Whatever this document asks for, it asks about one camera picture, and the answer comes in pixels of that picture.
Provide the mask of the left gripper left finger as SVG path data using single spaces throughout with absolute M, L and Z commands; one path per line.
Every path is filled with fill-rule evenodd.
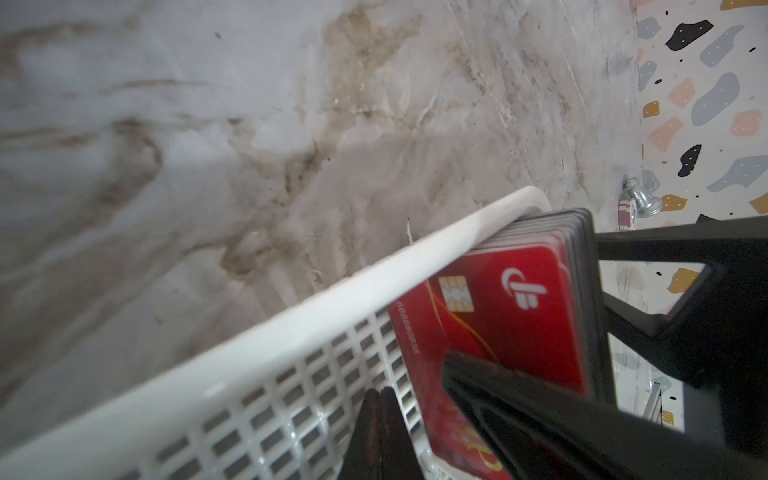
M 380 393 L 369 389 L 357 416 L 338 480 L 380 478 L 379 417 Z

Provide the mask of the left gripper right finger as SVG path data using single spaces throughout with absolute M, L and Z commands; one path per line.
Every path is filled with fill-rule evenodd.
M 398 397 L 391 387 L 380 393 L 379 438 L 381 479 L 424 480 Z

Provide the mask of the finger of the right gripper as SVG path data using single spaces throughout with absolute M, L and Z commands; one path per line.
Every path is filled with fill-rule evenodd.
M 515 479 L 764 479 L 767 464 L 459 352 L 442 385 Z
M 605 295 L 608 330 L 663 373 L 716 387 L 725 444 L 766 458 L 766 218 L 600 233 L 596 241 L 602 260 L 703 264 L 666 314 Z

